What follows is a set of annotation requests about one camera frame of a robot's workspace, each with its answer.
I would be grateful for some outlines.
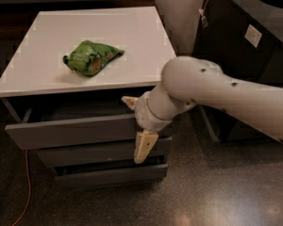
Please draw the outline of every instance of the white sticker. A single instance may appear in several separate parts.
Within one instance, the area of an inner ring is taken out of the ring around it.
[[[258,47],[258,43],[260,42],[262,34],[257,31],[252,25],[248,25],[245,38],[252,43],[255,48]]]

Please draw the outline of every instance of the robotic hand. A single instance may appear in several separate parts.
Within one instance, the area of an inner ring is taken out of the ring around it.
[[[136,163],[150,153],[158,131],[196,105],[220,109],[283,144],[283,89],[229,77],[207,60],[173,58],[153,90],[140,98],[124,96],[122,100],[135,110],[137,123],[143,128],[136,137]]]

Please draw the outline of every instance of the crumpled bag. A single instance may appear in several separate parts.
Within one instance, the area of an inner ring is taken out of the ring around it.
[[[112,59],[123,55],[124,52],[106,44],[85,40],[69,56],[64,56],[63,62],[72,71],[86,76],[95,76]]]

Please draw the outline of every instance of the floor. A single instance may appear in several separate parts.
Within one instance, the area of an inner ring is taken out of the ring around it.
[[[27,198],[25,153],[5,133],[0,102],[0,225]],[[30,153],[32,198],[19,225],[283,225],[283,146],[268,138],[212,142],[196,108],[180,117],[167,177],[159,183],[92,191],[57,186]]]

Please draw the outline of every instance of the black countertop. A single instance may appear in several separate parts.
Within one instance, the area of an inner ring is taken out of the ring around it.
[[[264,27],[283,46],[283,8],[268,5],[260,0],[231,1]]]

